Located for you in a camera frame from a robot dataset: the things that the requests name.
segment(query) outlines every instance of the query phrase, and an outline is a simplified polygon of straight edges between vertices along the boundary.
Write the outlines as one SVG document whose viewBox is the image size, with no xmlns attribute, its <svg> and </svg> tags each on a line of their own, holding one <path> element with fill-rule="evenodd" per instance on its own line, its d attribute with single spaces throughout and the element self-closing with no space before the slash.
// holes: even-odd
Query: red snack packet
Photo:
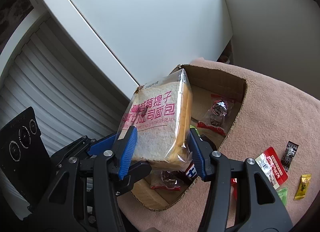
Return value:
<svg viewBox="0 0 320 232">
<path fill-rule="evenodd" d="M 212 105 L 200 121 L 197 127 L 210 129 L 220 135 L 226 136 L 225 118 L 227 118 L 234 105 L 234 99 L 225 98 L 217 94 L 211 94 Z"/>
<path fill-rule="evenodd" d="M 279 188 L 287 180 L 287 172 L 284 170 L 273 147 L 269 147 L 259 155 L 256 158 L 256 162 L 268 177 L 274 189 Z"/>
<path fill-rule="evenodd" d="M 171 172 L 168 171 L 151 171 L 151 189 L 165 189 L 165 190 L 181 190 L 181 183 L 176 179 Z"/>
</svg>

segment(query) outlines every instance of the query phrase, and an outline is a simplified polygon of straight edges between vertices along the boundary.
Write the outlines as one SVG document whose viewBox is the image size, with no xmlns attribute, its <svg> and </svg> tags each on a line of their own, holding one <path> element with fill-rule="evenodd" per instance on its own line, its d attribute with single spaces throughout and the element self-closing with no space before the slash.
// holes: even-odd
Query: green candy wrapper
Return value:
<svg viewBox="0 0 320 232">
<path fill-rule="evenodd" d="M 285 188 L 282 188 L 280 190 L 277 191 L 282 203 L 284 206 L 287 205 L 287 194 L 288 194 L 288 188 L 285 187 Z"/>
</svg>

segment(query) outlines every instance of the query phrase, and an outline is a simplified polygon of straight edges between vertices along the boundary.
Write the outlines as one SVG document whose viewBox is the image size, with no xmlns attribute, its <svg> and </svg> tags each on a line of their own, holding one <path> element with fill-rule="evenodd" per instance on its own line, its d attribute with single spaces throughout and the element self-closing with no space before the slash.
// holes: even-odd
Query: camera lens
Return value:
<svg viewBox="0 0 320 232">
<path fill-rule="evenodd" d="M 31 143 L 29 131 L 25 126 L 19 129 L 19 139 L 24 148 L 28 148 Z"/>
<path fill-rule="evenodd" d="M 34 135 L 37 133 L 37 124 L 33 119 L 30 120 L 30 130 Z"/>
<path fill-rule="evenodd" d="M 9 151 L 10 151 L 11 157 L 16 162 L 18 162 L 20 160 L 20 148 L 15 141 L 10 142 Z"/>
</svg>

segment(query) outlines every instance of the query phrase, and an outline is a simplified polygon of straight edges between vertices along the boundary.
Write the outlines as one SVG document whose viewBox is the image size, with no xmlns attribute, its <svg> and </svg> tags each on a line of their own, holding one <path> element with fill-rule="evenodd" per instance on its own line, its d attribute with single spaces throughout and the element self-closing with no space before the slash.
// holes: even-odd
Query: snack packet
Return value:
<svg viewBox="0 0 320 232">
<path fill-rule="evenodd" d="M 192 91 L 184 69 L 139 86 L 118 129 L 118 139 L 135 126 L 138 141 L 132 161 L 146 160 L 153 169 L 184 170 L 191 161 L 186 144 Z"/>
<path fill-rule="evenodd" d="M 151 189 L 181 190 L 182 181 L 168 171 L 151 171 Z"/>
<path fill-rule="evenodd" d="M 226 136 L 225 118 L 230 114 L 234 100 L 217 94 L 211 94 L 211 99 L 212 106 L 198 122 L 197 127 L 210 129 Z"/>
<path fill-rule="evenodd" d="M 311 179 L 311 174 L 304 174 L 301 176 L 301 182 L 293 200 L 302 199 L 306 196 L 310 179 Z"/>
<path fill-rule="evenodd" d="M 256 162 L 268 177 L 274 189 L 278 189 L 287 180 L 288 175 L 273 147 L 269 147 L 259 155 L 256 158 Z"/>
</svg>

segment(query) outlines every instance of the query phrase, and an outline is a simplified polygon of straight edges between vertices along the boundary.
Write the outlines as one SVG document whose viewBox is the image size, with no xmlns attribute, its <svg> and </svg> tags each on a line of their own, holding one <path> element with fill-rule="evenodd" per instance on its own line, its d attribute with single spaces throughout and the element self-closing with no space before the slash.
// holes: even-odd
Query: candy wrapper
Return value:
<svg viewBox="0 0 320 232">
<path fill-rule="evenodd" d="M 259 155 L 256 158 L 256 162 L 268 177 L 274 189 L 278 189 L 287 180 L 288 175 L 273 147 L 269 147 Z"/>
<path fill-rule="evenodd" d="M 197 127 L 210 129 L 225 136 L 225 118 L 228 117 L 234 105 L 233 99 L 228 99 L 217 94 L 211 94 L 212 106 L 198 122 Z"/>
<path fill-rule="evenodd" d="M 190 163 L 185 171 L 172 171 L 175 177 L 182 180 L 186 185 L 190 186 L 193 181 L 198 177 L 195 165 L 193 162 Z"/>
<path fill-rule="evenodd" d="M 151 189 L 181 190 L 182 181 L 168 171 L 151 171 Z"/>
<path fill-rule="evenodd" d="M 285 188 L 278 190 L 277 194 L 279 195 L 283 205 L 286 206 L 287 205 L 288 188 L 285 187 Z"/>
<path fill-rule="evenodd" d="M 237 190 L 237 178 L 231 178 L 231 186 L 233 187 L 233 196 L 235 199 L 238 199 L 238 190 Z"/>
<path fill-rule="evenodd" d="M 301 176 L 300 185 L 298 191 L 293 200 L 302 199 L 306 196 L 306 192 L 310 183 L 311 174 L 304 174 Z"/>
<path fill-rule="evenodd" d="M 287 143 L 287 147 L 285 149 L 284 156 L 281 159 L 281 163 L 282 163 L 282 165 L 284 167 L 284 170 L 286 172 L 289 171 L 290 164 L 291 164 L 291 162 L 293 160 L 293 157 L 296 155 L 298 147 L 299 147 L 299 145 L 297 145 L 295 143 L 292 143 L 291 141 L 289 141 Z"/>
<path fill-rule="evenodd" d="M 191 161 L 186 144 L 192 91 L 184 69 L 139 86 L 123 115 L 118 134 L 138 130 L 132 161 L 147 160 L 153 169 L 184 170 Z"/>
</svg>

